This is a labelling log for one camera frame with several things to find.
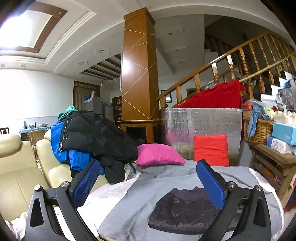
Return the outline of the dark quilted bomber jacket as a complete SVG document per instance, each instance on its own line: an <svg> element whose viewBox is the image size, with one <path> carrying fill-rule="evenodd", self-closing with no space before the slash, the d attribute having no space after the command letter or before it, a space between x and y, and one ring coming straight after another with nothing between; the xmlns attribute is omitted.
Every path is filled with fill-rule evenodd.
<svg viewBox="0 0 296 241"><path fill-rule="evenodd" d="M174 188L156 203L148 226L162 232L202 235L219 212L204 188Z"/></svg>

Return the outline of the cream leather sofa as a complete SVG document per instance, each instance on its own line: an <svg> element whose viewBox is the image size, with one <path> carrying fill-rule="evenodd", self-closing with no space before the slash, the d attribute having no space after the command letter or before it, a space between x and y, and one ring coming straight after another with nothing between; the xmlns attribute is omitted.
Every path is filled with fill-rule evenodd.
<svg viewBox="0 0 296 241"><path fill-rule="evenodd" d="M19 135L1 135L1 216L12 221L27 212L34 186L56 188L64 181L71 181L70 167L61 164L51 148L51 131L37 141L36 161L29 141Z"/></svg>

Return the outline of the wooden side table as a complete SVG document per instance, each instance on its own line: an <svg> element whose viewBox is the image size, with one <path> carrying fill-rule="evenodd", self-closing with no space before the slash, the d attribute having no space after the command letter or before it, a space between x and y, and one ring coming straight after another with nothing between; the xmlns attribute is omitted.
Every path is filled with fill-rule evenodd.
<svg viewBox="0 0 296 241"><path fill-rule="evenodd" d="M295 188L295 155L281 154L263 144L249 142L248 145L252 151L250 167L268 181L286 206Z"/></svg>

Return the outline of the red-orange pillow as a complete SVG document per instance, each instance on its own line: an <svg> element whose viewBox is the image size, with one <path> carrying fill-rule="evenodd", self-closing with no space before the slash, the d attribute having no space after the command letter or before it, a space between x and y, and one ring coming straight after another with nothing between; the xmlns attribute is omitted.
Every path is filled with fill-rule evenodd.
<svg viewBox="0 0 296 241"><path fill-rule="evenodd" d="M194 136L194 161L206 160L210 166L229 166L227 135Z"/></svg>

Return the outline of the white patterned tissue box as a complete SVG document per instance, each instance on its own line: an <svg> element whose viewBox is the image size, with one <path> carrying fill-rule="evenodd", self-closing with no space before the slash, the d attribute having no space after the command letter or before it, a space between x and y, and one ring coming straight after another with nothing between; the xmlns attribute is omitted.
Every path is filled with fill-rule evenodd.
<svg viewBox="0 0 296 241"><path fill-rule="evenodd" d="M269 136L267 138L267 146L273 150L278 151L281 154L293 154L295 155L295 146L292 146L280 139Z"/></svg>

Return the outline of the clear plastic bag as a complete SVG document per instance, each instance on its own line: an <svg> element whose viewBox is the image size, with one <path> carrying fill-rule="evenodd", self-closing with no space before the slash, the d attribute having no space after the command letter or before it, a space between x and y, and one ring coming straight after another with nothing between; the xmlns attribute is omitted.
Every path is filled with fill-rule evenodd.
<svg viewBox="0 0 296 241"><path fill-rule="evenodd" d="M135 178L137 175L137 166L135 163L129 163L124 165L125 169L125 181Z"/></svg>

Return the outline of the black puffer coat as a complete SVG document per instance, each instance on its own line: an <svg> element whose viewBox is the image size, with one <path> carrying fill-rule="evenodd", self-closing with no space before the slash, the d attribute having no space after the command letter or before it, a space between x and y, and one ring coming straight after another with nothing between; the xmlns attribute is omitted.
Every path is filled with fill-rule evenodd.
<svg viewBox="0 0 296 241"><path fill-rule="evenodd" d="M52 151L60 163L69 164L72 177L97 160L109 184L125 180L125 165L137 160L143 143L93 111L72 111L51 129Z"/></svg>

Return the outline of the light blue cloth in basket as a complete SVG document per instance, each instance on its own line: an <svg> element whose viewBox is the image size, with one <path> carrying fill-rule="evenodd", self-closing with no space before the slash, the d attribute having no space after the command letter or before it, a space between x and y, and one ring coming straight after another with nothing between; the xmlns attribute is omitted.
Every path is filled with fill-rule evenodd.
<svg viewBox="0 0 296 241"><path fill-rule="evenodd" d="M261 105L255 105L253 107L253 110L251 111L250 120L248 124L248 129L247 129L247 135L249 138L255 135L258 119L262 119L265 121L272 121L271 116L267 113L265 108Z"/></svg>

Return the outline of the teal garment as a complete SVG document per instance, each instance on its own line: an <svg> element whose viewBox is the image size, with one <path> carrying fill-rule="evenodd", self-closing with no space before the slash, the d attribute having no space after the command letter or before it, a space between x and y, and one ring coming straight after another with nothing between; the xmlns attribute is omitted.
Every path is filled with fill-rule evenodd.
<svg viewBox="0 0 296 241"><path fill-rule="evenodd" d="M66 118L70 113L77 111L75 106L68 106L67 109L58 115L57 121L62 121L64 118Z"/></svg>

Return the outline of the silver foil insulation panel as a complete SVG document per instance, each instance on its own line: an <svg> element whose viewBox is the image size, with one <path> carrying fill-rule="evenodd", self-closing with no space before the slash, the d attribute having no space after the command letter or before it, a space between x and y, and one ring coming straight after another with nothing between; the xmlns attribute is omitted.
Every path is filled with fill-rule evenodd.
<svg viewBox="0 0 296 241"><path fill-rule="evenodd" d="M194 157L194 136L227 135L231 166L239 164L242 111L237 108L167 108L161 110L163 142L184 159Z"/></svg>

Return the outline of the magenta pillow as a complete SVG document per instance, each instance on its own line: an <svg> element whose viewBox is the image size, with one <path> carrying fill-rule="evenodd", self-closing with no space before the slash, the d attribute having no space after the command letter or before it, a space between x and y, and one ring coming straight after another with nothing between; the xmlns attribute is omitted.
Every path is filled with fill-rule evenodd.
<svg viewBox="0 0 296 241"><path fill-rule="evenodd" d="M172 147L164 144L142 144L137 146L139 166L180 165L186 161Z"/></svg>

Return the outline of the grey refrigerator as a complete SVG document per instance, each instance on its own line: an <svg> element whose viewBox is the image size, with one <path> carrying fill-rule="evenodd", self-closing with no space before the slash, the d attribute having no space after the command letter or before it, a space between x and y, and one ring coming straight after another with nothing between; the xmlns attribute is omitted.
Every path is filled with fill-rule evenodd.
<svg viewBox="0 0 296 241"><path fill-rule="evenodd" d="M103 114L103 101L99 97L90 98L84 102L84 110Z"/></svg>

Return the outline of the red blanket on railing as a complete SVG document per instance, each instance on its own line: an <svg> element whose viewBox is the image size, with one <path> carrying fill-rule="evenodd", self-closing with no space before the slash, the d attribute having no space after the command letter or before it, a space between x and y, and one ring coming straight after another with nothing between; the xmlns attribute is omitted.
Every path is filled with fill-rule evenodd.
<svg viewBox="0 0 296 241"><path fill-rule="evenodd" d="M175 108L240 108L243 104L241 91L246 88L238 79L196 93Z"/></svg>

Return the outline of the wooden pillar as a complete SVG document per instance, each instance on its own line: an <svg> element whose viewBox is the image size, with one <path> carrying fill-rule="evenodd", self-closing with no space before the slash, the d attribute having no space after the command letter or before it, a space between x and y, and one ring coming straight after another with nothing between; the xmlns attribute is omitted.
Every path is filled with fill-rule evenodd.
<svg viewBox="0 0 296 241"><path fill-rule="evenodd" d="M121 106L124 131L145 134L154 143L154 129L160 124L159 82L155 20L147 8L124 16L121 61Z"/></svg>

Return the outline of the framed picture on wall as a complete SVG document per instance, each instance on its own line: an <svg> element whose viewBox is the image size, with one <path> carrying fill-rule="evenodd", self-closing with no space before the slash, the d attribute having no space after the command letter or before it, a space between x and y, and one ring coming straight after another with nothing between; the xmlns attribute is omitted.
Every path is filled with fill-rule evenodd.
<svg viewBox="0 0 296 241"><path fill-rule="evenodd" d="M171 97L171 93L169 93L169 94L167 94L166 96L165 96L165 103L172 103L172 97Z"/></svg>

